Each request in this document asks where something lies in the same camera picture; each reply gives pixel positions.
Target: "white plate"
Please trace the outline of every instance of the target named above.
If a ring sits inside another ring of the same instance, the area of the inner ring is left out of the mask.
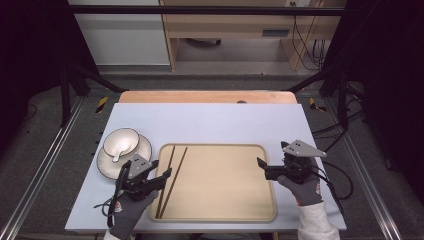
[[[97,168],[107,178],[117,179],[122,165],[132,160],[133,156],[138,153],[146,160],[150,160],[152,156],[152,146],[149,140],[142,135],[138,135],[138,145],[130,153],[119,157],[118,162],[113,162],[113,157],[106,153],[104,148],[101,148],[97,155]]]

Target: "gray glove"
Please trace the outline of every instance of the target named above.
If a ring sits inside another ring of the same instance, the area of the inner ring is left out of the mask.
[[[114,225],[110,229],[110,234],[119,238],[127,239],[133,231],[135,225],[143,214],[144,210],[158,196],[158,191],[152,191],[144,200],[136,202],[127,194],[119,196],[115,204],[113,213]]]
[[[312,171],[317,173],[318,165],[315,158],[309,159],[311,160]],[[322,202],[320,180],[314,174],[307,177],[303,184],[294,183],[284,175],[279,176],[277,181],[292,192],[299,206],[309,206]]]

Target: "table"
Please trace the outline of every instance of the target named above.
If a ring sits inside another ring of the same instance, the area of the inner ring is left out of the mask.
[[[271,103],[262,103],[266,98]],[[222,99],[226,99],[227,102],[220,102]],[[239,100],[246,101],[248,104],[234,103]],[[315,146],[302,106],[296,104],[292,93],[285,92],[125,92],[119,103],[114,106],[100,140],[99,149],[109,133],[122,127],[133,128],[149,139],[152,145],[152,159],[157,159],[159,148],[169,142],[256,143],[267,151],[269,164],[277,165],[281,164],[280,142],[282,140],[293,142],[301,139]],[[65,229],[67,230],[87,233],[102,232],[107,229],[106,217],[93,206],[110,198],[115,185],[113,180],[103,177],[98,171],[96,167],[97,153],[66,224]],[[323,168],[319,158],[317,158],[317,162],[318,166]],[[325,184],[322,186],[322,195],[326,202],[329,221],[341,230],[346,229],[343,217],[332,199],[330,191]],[[294,197],[289,190],[279,186],[276,182],[272,182],[272,187],[277,213],[271,221],[156,222],[145,213],[134,231],[161,233],[275,232],[297,229],[299,217]]]

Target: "black strap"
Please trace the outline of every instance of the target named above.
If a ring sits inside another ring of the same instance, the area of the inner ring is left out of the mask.
[[[131,161],[126,162],[122,168],[121,171],[119,172],[119,176],[118,179],[116,179],[115,182],[115,193],[113,194],[112,200],[110,201],[110,206],[109,206],[109,210],[108,210],[108,214],[107,214],[107,226],[109,228],[113,227],[113,220],[112,220],[112,216],[113,213],[115,212],[115,205],[116,205],[116,201],[118,200],[119,197],[119,192],[122,189],[122,180],[124,178],[124,176],[126,174],[128,174],[128,166],[131,165]]]

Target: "chopsticks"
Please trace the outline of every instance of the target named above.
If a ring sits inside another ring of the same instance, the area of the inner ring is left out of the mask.
[[[171,153],[171,158],[169,159],[168,162],[168,168],[171,168],[171,163],[172,163],[172,159],[174,158],[174,152],[175,152],[175,146],[172,147],[172,153]],[[156,218],[159,218],[159,214],[160,214],[160,208],[162,207],[162,199],[163,199],[163,194],[165,193],[164,191],[165,189],[163,189],[160,193],[160,197],[159,197],[159,205],[158,205],[158,209],[156,210]]]
[[[187,149],[188,149],[188,147],[186,147],[185,150],[184,150],[183,156],[182,156],[181,161],[180,161],[178,168],[177,168],[177,172],[175,173],[175,177],[172,180],[171,187],[169,188],[169,192],[168,192],[168,195],[166,197],[165,204],[163,205],[162,211],[160,212],[159,217],[158,217],[157,213],[160,210],[160,206],[162,205],[162,195],[163,195],[163,190],[162,190],[161,199],[159,199],[159,205],[158,205],[158,209],[157,209],[157,212],[156,212],[156,218],[158,218],[158,219],[161,219],[163,217],[163,214],[164,214],[165,209],[166,209],[166,205],[168,204],[169,197],[171,196],[172,189],[174,188],[175,182],[177,180],[178,174],[179,174],[180,169],[181,169],[181,165],[183,164],[185,155],[187,153]],[[172,149],[171,159],[169,160],[170,162],[172,161],[172,158],[173,158],[173,155],[174,155],[174,150],[175,150],[175,146]]]

